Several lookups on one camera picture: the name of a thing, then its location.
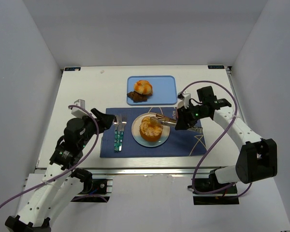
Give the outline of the dark label sticker left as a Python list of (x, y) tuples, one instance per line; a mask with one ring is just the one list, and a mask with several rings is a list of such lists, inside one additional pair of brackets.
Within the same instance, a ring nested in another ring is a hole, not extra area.
[(81, 67), (65, 67), (64, 69), (65, 72), (77, 72), (80, 70), (81, 70)]

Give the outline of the metal serving tongs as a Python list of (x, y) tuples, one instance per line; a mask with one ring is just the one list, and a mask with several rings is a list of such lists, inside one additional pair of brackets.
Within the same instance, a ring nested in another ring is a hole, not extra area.
[[(171, 127), (171, 128), (176, 128), (176, 121), (165, 121), (162, 119), (159, 119), (155, 116), (152, 116), (150, 118), (150, 123), (155, 124), (155, 125), (162, 125), (162, 126), (167, 126), (167, 127)], [(202, 127), (192, 127), (192, 128), (187, 128), (187, 129), (175, 129), (177, 131), (194, 131), (197, 133), (203, 133), (203, 128)]]

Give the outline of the cream and blue plate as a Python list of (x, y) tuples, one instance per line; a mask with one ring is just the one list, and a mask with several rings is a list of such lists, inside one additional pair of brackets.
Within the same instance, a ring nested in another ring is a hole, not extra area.
[(157, 147), (157, 146), (162, 145), (163, 143), (165, 143), (167, 141), (167, 139), (170, 135), (170, 128), (167, 126), (163, 126), (163, 131), (162, 131), (161, 137), (156, 142), (146, 141), (145, 139), (143, 139), (141, 137), (141, 134), (139, 132), (141, 122), (142, 122), (143, 118), (146, 116), (156, 116), (156, 113), (145, 113), (145, 114), (142, 114), (142, 115), (136, 117), (136, 119), (133, 121), (132, 126), (131, 126), (131, 133), (132, 133), (134, 140), (138, 144), (140, 144), (144, 147)]

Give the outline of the dark label sticker right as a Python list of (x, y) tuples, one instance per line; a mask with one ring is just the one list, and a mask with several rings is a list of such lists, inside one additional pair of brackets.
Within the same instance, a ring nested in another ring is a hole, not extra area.
[(224, 65), (208, 65), (208, 69), (225, 69)]

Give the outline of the sugared orange muffin bread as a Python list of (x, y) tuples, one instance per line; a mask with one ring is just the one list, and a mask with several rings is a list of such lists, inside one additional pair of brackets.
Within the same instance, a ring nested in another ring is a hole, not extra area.
[(146, 116), (141, 121), (139, 132), (146, 141), (156, 142), (162, 135), (163, 126), (158, 122), (154, 122), (151, 116)]

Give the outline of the brown chocolate croissant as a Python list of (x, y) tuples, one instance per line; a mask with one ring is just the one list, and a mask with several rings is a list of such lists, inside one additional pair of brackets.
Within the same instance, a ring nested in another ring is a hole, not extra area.
[(127, 93), (127, 97), (133, 102), (146, 102), (148, 100), (148, 97), (146, 95), (137, 93), (136, 91), (131, 91)]

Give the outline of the dark label sticker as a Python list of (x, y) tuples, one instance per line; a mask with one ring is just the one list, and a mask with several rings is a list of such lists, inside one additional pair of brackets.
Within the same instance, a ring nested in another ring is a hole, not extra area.
[(225, 69), (224, 65), (208, 65), (208, 69)]
[(80, 70), (81, 70), (81, 67), (65, 67), (64, 69), (65, 72), (77, 72)]

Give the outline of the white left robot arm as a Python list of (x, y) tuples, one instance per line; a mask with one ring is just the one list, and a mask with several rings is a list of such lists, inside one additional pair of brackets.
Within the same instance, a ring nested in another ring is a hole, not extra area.
[(51, 224), (69, 202), (92, 185), (92, 174), (77, 165), (90, 139), (110, 129), (115, 116), (95, 108), (88, 112), (76, 105), (70, 109), (76, 110), (74, 118), (67, 122), (57, 141), (41, 183), (17, 215), (5, 221), (11, 232), (51, 231)]

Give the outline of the blue cloth placemat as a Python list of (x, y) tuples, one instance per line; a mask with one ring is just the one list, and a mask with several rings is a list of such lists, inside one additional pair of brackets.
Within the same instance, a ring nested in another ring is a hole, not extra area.
[(127, 124), (124, 130), (121, 152), (114, 152), (114, 127), (105, 131), (101, 141), (101, 158), (157, 158), (202, 156), (206, 153), (204, 135), (189, 130), (170, 128), (170, 135), (165, 143), (157, 147), (144, 147), (138, 144), (131, 133), (131, 126), (136, 117), (145, 113), (163, 113), (175, 118), (174, 107), (133, 107), (107, 108), (107, 114), (126, 115)]

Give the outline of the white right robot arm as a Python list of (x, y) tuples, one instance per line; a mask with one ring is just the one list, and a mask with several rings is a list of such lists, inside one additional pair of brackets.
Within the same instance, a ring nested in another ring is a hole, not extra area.
[(255, 133), (242, 119), (235, 115), (235, 106), (226, 99), (218, 99), (211, 86), (197, 90), (198, 105), (193, 105), (188, 93), (180, 92), (178, 120), (175, 130), (191, 129), (200, 119), (210, 118), (220, 125), (239, 150), (237, 162), (214, 170), (210, 177), (220, 185), (255, 181), (277, 175), (277, 144)]

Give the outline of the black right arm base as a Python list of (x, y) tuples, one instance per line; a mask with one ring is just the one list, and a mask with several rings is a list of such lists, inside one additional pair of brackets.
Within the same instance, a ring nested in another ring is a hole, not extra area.
[(228, 184), (219, 184), (214, 186), (210, 183), (208, 178), (196, 178), (195, 188), (199, 192), (215, 191), (215, 193), (198, 194), (193, 190), (192, 185), (188, 185), (187, 189), (192, 191), (194, 205), (238, 205), (239, 199), (236, 184), (233, 184), (230, 188), (217, 192), (217, 189), (227, 185)]

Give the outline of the round orange striped bun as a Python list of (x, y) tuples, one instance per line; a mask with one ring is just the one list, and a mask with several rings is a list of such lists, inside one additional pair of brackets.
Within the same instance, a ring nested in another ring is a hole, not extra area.
[(153, 88), (147, 80), (139, 80), (134, 84), (134, 91), (142, 95), (150, 95)]

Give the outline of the light blue plastic tray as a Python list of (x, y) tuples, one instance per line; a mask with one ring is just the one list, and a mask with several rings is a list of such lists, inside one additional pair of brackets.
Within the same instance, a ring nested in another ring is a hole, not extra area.
[(171, 75), (145, 75), (130, 76), (127, 79), (127, 93), (134, 91), (137, 81), (146, 80), (153, 87), (153, 95), (147, 101), (133, 102), (127, 97), (127, 104), (131, 106), (143, 105), (174, 105), (177, 103), (177, 90), (175, 78)]

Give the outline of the aluminium table rail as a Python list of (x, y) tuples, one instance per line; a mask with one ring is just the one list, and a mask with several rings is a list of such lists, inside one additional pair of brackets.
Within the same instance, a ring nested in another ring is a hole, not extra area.
[(117, 167), (117, 168), (84, 168), (93, 176), (116, 175), (192, 175), (195, 168), (192, 167)]

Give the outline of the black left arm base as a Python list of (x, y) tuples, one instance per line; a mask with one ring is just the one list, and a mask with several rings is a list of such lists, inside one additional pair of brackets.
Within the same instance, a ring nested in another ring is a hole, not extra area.
[(112, 193), (113, 180), (94, 178), (83, 191), (76, 195), (72, 202), (79, 203), (106, 203)]

